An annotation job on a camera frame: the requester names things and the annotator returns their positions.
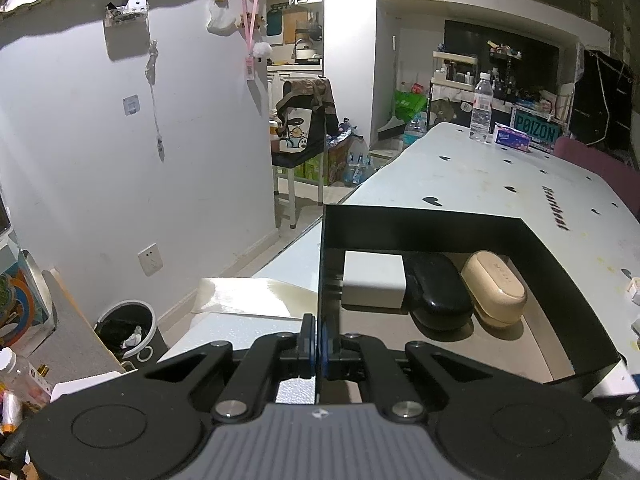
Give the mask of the black storage box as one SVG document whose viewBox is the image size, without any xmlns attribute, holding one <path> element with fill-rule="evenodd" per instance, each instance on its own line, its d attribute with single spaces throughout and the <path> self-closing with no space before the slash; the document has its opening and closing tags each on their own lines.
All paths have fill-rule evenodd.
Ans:
<svg viewBox="0 0 640 480">
<path fill-rule="evenodd" d="M 318 283 L 318 328 L 341 333 L 337 277 L 344 252 L 453 252 L 490 250 L 507 256 L 533 292 L 559 337 L 574 374 L 551 385 L 586 396 L 620 362 L 613 341 L 587 299 L 520 218 L 433 209 L 331 205 L 324 208 Z"/>
</svg>

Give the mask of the white square power adapter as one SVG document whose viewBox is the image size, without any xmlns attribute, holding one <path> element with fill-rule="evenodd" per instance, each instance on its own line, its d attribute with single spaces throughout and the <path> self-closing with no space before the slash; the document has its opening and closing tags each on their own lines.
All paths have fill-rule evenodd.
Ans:
<svg viewBox="0 0 640 480">
<path fill-rule="evenodd" d="M 345 252 L 342 303 L 378 310 L 399 310 L 407 287 L 401 255 Z"/>
</svg>

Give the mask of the black oval earbuds case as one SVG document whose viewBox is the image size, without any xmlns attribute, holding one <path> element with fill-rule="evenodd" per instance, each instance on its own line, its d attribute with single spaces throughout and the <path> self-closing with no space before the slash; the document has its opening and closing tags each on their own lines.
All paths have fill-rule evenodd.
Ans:
<svg viewBox="0 0 640 480">
<path fill-rule="evenodd" d="M 438 252 L 402 255 L 406 291 L 402 306 L 420 330 L 461 330 L 473 312 L 472 299 L 452 261 Z"/>
</svg>

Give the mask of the beige oval earbuds case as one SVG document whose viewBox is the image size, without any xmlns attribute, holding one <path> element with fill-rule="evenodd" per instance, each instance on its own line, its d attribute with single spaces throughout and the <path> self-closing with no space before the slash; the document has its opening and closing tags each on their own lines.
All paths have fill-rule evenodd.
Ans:
<svg viewBox="0 0 640 480">
<path fill-rule="evenodd" d="M 461 276 L 483 323 L 504 330 L 520 322 L 526 288 L 500 257 L 486 250 L 474 252 L 465 261 Z"/>
</svg>

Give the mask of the black trash bin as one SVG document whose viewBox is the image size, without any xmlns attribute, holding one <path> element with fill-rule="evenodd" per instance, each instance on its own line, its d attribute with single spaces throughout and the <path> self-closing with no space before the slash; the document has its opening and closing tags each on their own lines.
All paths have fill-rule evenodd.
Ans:
<svg viewBox="0 0 640 480">
<path fill-rule="evenodd" d="M 94 332 L 118 362 L 134 368 L 150 366 L 168 351 L 155 312 L 143 301 L 114 304 L 98 318 Z"/>
</svg>

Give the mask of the chair with hanging bag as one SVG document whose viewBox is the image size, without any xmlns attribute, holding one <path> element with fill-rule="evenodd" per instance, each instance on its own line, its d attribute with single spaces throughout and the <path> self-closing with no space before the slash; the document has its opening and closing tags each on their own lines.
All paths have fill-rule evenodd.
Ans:
<svg viewBox="0 0 640 480">
<path fill-rule="evenodd" d="M 318 155 L 324 157 L 328 137 L 336 136 L 337 112 L 328 78 L 294 79 L 283 84 L 276 104 L 278 147 L 271 152 L 274 171 L 288 180 L 288 225 L 296 228 L 295 169 Z"/>
</svg>

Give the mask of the green shopping bag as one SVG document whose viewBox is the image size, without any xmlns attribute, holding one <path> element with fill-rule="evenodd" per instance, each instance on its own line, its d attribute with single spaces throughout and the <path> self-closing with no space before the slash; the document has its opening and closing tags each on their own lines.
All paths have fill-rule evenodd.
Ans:
<svg viewBox="0 0 640 480">
<path fill-rule="evenodd" d="M 422 93 L 395 91 L 395 117 L 408 124 L 427 107 L 427 97 Z"/>
</svg>

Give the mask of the clear plastic water bottle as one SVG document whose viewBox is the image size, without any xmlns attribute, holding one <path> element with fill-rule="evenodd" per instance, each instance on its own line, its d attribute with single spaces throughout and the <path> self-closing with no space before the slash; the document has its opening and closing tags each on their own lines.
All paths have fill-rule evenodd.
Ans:
<svg viewBox="0 0 640 480">
<path fill-rule="evenodd" d="M 481 73 L 480 81 L 474 89 L 472 105 L 470 138 L 483 143 L 491 143 L 491 117 L 494 89 L 491 85 L 490 73 Z"/>
</svg>

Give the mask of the purple tissue pack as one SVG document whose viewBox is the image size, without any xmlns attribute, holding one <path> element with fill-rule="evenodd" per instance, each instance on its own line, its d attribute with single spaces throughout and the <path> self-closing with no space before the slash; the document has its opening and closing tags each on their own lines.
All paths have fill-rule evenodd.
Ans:
<svg viewBox="0 0 640 480">
<path fill-rule="evenodd" d="M 504 148 L 520 152 L 528 152 L 530 147 L 530 137 L 525 132 L 501 124 L 495 124 L 492 140 Z"/>
</svg>

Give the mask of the white metal shelf rack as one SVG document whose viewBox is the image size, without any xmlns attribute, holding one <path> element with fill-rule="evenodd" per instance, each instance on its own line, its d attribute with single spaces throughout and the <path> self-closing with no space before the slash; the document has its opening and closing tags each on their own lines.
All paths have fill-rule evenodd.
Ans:
<svg viewBox="0 0 640 480">
<path fill-rule="evenodd" d="M 470 114 L 480 74 L 477 57 L 437 50 L 433 52 L 432 59 L 430 107 L 436 106 L 440 112 L 447 103 L 452 108 L 460 107 L 462 113 Z"/>
</svg>

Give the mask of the teal POIZON box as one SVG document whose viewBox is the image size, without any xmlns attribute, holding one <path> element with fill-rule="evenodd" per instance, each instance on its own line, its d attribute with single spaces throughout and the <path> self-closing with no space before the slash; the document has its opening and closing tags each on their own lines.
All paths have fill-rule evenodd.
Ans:
<svg viewBox="0 0 640 480">
<path fill-rule="evenodd" d="M 510 126 L 525 133 L 529 144 L 536 150 L 552 153 L 555 142 L 564 134 L 563 125 L 550 114 L 514 105 Z"/>
</svg>

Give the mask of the pink chair back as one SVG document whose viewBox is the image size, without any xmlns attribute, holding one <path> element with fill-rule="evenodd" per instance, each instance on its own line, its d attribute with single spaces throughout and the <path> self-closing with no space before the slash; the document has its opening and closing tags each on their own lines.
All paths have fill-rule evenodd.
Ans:
<svg viewBox="0 0 640 480">
<path fill-rule="evenodd" d="M 567 136 L 561 136 L 555 141 L 553 154 L 600 176 L 634 216 L 639 218 L 640 174 L 638 170 Z"/>
</svg>

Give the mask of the white wall socket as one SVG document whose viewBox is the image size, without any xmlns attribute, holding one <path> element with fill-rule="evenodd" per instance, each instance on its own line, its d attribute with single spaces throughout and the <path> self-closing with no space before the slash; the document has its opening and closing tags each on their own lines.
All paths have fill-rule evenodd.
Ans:
<svg viewBox="0 0 640 480">
<path fill-rule="evenodd" d="M 142 249 L 138 253 L 138 260 L 145 276 L 152 276 L 164 266 L 157 244 Z"/>
</svg>

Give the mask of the wall light switch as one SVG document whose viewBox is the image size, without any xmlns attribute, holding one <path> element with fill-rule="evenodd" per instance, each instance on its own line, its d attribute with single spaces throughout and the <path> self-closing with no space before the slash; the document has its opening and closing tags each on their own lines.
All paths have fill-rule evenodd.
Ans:
<svg viewBox="0 0 640 480">
<path fill-rule="evenodd" d="M 122 106 L 124 107 L 126 116 L 137 114 L 140 110 L 139 97 L 136 94 L 134 96 L 127 96 L 122 100 Z"/>
</svg>

